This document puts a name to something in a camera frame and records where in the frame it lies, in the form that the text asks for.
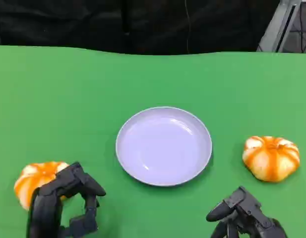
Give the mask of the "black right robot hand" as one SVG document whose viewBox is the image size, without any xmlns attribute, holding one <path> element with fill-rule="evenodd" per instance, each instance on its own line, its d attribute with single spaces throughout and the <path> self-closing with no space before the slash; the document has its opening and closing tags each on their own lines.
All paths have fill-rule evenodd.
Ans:
<svg viewBox="0 0 306 238">
<path fill-rule="evenodd" d="M 218 222 L 212 238 L 286 238 L 278 220 L 261 211 L 261 203 L 243 186 L 218 203 L 206 216 L 208 222 Z"/>
</svg>

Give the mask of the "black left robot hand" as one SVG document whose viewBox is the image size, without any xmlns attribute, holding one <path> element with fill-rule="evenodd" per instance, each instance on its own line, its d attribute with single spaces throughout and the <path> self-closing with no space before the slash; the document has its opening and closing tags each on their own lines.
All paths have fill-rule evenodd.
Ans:
<svg viewBox="0 0 306 238">
<path fill-rule="evenodd" d="M 80 194 L 85 213 L 61 225 L 61 198 Z M 28 214 L 28 238 L 81 238 L 98 230 L 96 221 L 98 196 L 105 196 L 100 184 L 76 162 L 56 173 L 56 179 L 34 190 Z"/>
</svg>

